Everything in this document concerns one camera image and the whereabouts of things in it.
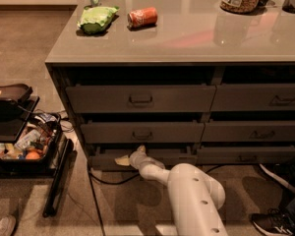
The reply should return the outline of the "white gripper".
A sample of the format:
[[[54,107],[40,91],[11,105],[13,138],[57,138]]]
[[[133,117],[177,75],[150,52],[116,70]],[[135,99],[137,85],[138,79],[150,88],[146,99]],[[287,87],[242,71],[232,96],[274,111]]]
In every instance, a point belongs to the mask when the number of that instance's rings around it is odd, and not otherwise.
[[[133,166],[139,169],[143,163],[154,164],[160,168],[164,168],[164,164],[155,158],[147,155],[146,147],[144,145],[139,146],[134,152],[128,155],[123,155],[115,159],[117,165],[120,166]]]

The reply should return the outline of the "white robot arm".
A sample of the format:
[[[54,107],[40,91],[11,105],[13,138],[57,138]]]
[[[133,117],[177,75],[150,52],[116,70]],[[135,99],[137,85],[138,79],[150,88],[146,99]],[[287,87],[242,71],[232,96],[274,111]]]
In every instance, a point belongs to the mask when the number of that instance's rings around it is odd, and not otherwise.
[[[130,154],[115,158],[120,166],[132,166],[146,180],[167,188],[178,236],[228,236],[218,211],[225,203],[223,186],[203,170],[189,163],[171,169],[147,155],[139,146]]]

